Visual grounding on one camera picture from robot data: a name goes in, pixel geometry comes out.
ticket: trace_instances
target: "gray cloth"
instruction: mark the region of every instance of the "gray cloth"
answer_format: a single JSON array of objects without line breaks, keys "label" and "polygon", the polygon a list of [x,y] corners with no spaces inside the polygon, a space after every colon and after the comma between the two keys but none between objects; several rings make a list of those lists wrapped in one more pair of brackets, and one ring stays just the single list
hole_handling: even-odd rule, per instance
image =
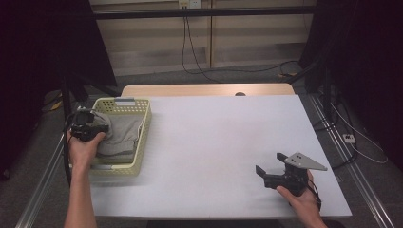
[{"label": "gray cloth", "polygon": [[107,115],[94,113],[95,121],[107,124],[109,129],[98,145],[97,157],[108,159],[132,159],[134,147],[140,137],[144,116]]}]

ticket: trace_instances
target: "wall outlet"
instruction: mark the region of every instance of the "wall outlet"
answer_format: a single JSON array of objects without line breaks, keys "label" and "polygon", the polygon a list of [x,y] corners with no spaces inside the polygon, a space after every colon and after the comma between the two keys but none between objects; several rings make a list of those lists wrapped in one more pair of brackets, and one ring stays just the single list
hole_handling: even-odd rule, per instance
[{"label": "wall outlet", "polygon": [[355,138],[351,134],[344,134],[343,139],[344,139],[344,142],[346,142],[346,143],[355,143]]},{"label": "wall outlet", "polygon": [[189,0],[190,9],[200,9],[202,7],[201,0]]},{"label": "wall outlet", "polygon": [[190,0],[179,0],[179,9],[189,9]]}]

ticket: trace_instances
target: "plastic basket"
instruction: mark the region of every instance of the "plastic basket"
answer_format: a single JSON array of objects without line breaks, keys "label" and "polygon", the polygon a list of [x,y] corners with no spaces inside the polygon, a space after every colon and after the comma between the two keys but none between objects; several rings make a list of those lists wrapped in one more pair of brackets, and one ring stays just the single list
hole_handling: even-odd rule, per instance
[{"label": "plastic basket", "polygon": [[143,125],[137,146],[133,148],[132,163],[107,163],[107,160],[95,158],[91,165],[90,174],[96,176],[138,176],[142,166],[145,142],[151,124],[150,102],[134,98],[100,98],[92,107],[97,112],[107,115],[142,115]]}]

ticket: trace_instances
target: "table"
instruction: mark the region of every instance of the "table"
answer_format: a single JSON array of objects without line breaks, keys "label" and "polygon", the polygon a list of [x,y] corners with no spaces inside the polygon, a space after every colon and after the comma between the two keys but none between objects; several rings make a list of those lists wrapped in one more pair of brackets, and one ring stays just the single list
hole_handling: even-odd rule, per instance
[{"label": "table", "polygon": [[[247,96],[235,97],[237,92]],[[151,102],[153,119],[142,170],[128,180],[91,177],[96,216],[294,218],[288,202],[264,188],[255,165],[282,174],[284,164],[276,160],[276,153],[290,156],[298,151],[329,168],[313,171],[323,201],[321,215],[351,215],[289,85],[134,85],[122,96],[148,97]]]}]

